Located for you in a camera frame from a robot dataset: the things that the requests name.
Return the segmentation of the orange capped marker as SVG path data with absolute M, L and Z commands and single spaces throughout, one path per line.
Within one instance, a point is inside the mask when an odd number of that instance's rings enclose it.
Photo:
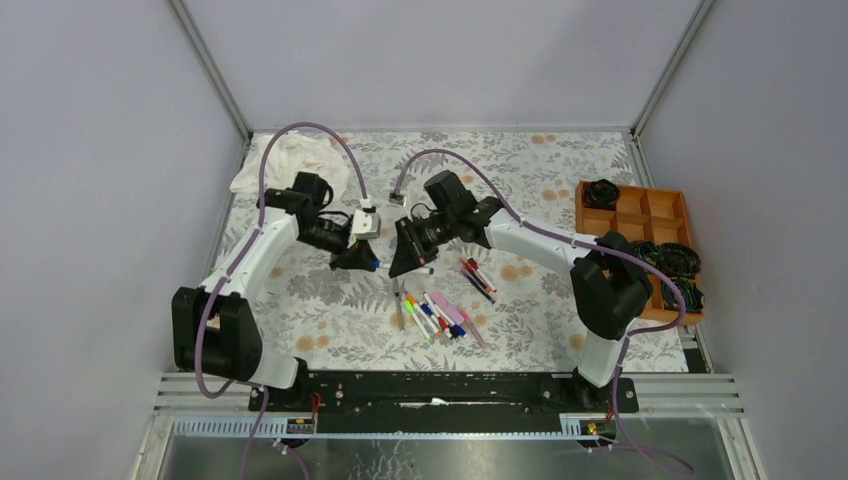
M 421 308 L 421 306 L 418 304 L 416 299 L 411 294 L 409 294 L 408 292 L 405 293 L 405 298 L 406 298 L 406 300 L 409 300 L 415 306 L 415 310 L 417 311 L 418 316 L 421 318 L 422 323 L 429 330 L 430 334 L 432 336 L 439 336 L 441 334 L 441 330 L 439 329 L 438 324 L 434 324 L 431 321 L 431 318 Z

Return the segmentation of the pink highlighter pen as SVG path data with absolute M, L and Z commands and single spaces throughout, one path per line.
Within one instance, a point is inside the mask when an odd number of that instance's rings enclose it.
M 430 290 L 428 295 L 434 301 L 435 305 L 444 313 L 444 316 L 453 324 L 461 325 L 465 318 L 447 299 L 436 290 Z

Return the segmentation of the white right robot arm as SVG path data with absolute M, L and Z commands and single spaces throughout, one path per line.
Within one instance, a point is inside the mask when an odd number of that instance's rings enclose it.
M 396 221 L 389 267 L 396 278 L 434 261 L 453 240 L 523 256 L 570 279 L 578 317 L 587 330 L 577 362 L 575 402 L 597 412 L 613 398 L 624 339 L 649 303 L 653 286 L 626 238 L 614 231 L 592 237 L 534 226 L 489 196 L 478 200 L 458 176 L 442 171 L 424 184 L 434 211 Z

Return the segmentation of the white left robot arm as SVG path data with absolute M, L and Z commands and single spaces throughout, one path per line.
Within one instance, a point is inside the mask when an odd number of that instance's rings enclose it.
M 264 345 L 252 306 L 277 260 L 296 243 L 329 253 L 333 270 L 376 270 L 378 260 L 369 244 L 381 229 L 376 208 L 363 200 L 361 209 L 337 223 L 325 210 L 332 198 L 329 184 L 307 172 L 298 173 L 287 189 L 265 190 L 257 202 L 257 226 L 224 265 L 199 286 L 181 287 L 173 296 L 179 369 L 272 387 L 272 398 L 288 411 L 307 404 L 311 387 L 298 376 L 298 359 Z

